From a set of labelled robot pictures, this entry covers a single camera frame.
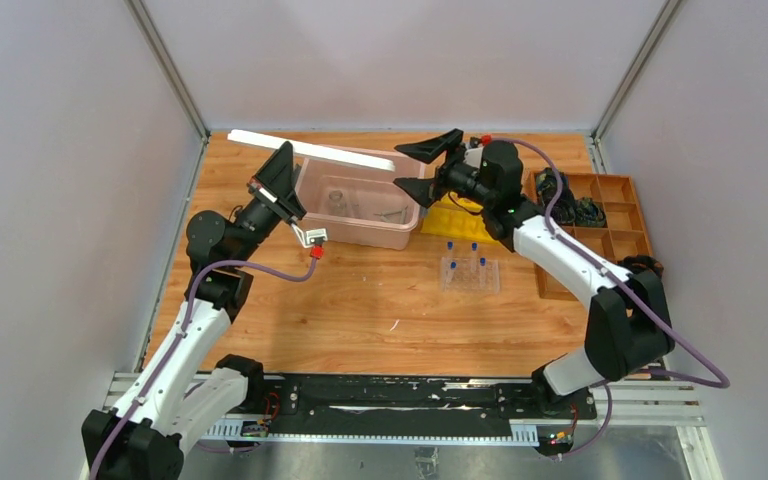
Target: yellow tray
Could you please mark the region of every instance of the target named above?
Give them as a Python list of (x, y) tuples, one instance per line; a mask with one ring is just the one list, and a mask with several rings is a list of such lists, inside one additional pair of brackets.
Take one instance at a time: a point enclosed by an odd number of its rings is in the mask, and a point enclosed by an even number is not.
[[(481, 206), (477, 203), (463, 198), (457, 200), (459, 204), (471, 211), (478, 212), (481, 210)], [(480, 215), (466, 213), (452, 203), (447, 196), (428, 209), (428, 215), (422, 221), (420, 231), (431, 235), (472, 240), (473, 242), (497, 243), (496, 240), (490, 238)]]

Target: wooden compartment tray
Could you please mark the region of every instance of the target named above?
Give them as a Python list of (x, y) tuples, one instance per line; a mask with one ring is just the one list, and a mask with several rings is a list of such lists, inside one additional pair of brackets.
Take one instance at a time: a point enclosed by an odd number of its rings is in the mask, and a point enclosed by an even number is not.
[[(529, 173), (525, 192), (537, 201), (536, 175)], [(591, 197), (605, 211), (605, 228), (564, 226), (563, 229), (579, 242), (616, 263), (627, 256), (650, 255), (652, 246), (646, 233), (643, 211), (637, 200), (637, 192), (630, 177), (621, 175), (598, 175), (595, 173), (564, 173), (569, 180), (570, 190), (576, 199)], [(535, 265), (537, 292), (540, 298), (575, 300), (575, 297), (560, 282), (545, 270)]]

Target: gray wall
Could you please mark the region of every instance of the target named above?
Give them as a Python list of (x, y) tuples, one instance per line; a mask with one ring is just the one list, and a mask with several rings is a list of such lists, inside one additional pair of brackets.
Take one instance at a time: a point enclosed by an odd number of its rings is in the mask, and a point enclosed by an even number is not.
[(768, 478), (768, 2), (686, 2), (606, 146), (637, 183), (674, 324), (734, 382), (700, 393), (725, 477)]
[(211, 128), (594, 127), (663, 0), (147, 0)]
[(0, 479), (74, 479), (200, 145), (122, 1), (0, 1)]

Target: pink plastic container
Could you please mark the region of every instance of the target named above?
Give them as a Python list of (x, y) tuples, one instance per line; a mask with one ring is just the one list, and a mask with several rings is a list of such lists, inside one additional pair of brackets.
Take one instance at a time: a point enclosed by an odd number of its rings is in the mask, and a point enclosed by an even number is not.
[(419, 205), (393, 185), (393, 179), (422, 178), (425, 165), (398, 152), (335, 148), (392, 160), (396, 171), (305, 158), (296, 182), (308, 212), (302, 227), (327, 229), (329, 241), (404, 249), (419, 223)]

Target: wooden table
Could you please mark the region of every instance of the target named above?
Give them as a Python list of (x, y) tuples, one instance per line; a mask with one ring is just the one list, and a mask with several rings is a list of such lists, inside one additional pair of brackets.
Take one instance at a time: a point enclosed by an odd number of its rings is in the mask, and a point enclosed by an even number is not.
[[(329, 145), (391, 150), (435, 133), (289, 133), (276, 135)], [(561, 170), (590, 172), (579, 135), (523, 135)], [(190, 214), (228, 214), (249, 201), (246, 182), (268, 151), (211, 137)], [(520, 148), (526, 168), (542, 169)], [(498, 245), (483, 247), (499, 260), (501, 293), (442, 292), (438, 275), (446, 239), (419, 233), (405, 250), (330, 242), (313, 278), (288, 283), (255, 273), (243, 311), (202, 368), (234, 353), (272, 372), (527, 376), (581, 345), (586, 314), (577, 302), (537, 296), (534, 264)], [(149, 345), (160, 345), (178, 313), (190, 277), (182, 239)], [(293, 274), (307, 270), (308, 251), (279, 226), (251, 259)], [(398, 326), (390, 330), (399, 320)]]

